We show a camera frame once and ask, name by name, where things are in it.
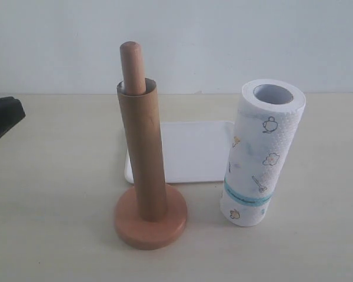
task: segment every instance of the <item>white table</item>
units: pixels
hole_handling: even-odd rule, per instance
[[[0,140],[0,281],[353,281],[353,94],[307,95],[265,220],[219,211],[222,183],[181,184],[182,237],[134,250],[112,229],[129,187],[115,95],[18,95]],[[233,120],[237,95],[160,96],[162,121]]]

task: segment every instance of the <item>white plastic tray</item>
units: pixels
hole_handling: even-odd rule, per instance
[[[234,123],[161,123],[162,151],[167,183],[224,181]],[[125,178],[133,183],[128,151]]]

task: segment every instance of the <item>round wooden base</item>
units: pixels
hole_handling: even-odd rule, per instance
[[[187,205],[177,189],[166,184],[168,211],[157,222],[143,220],[138,213],[135,188],[126,191],[115,207],[115,229],[119,237],[132,247],[155,250],[174,242],[184,231]]]

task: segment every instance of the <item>black stapler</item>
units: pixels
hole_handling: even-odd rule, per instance
[[[25,117],[21,102],[14,97],[0,98],[0,138]]]

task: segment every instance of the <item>printed paper towel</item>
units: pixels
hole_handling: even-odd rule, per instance
[[[264,218],[305,100],[298,88],[278,80],[242,87],[220,200],[231,222],[253,226]]]

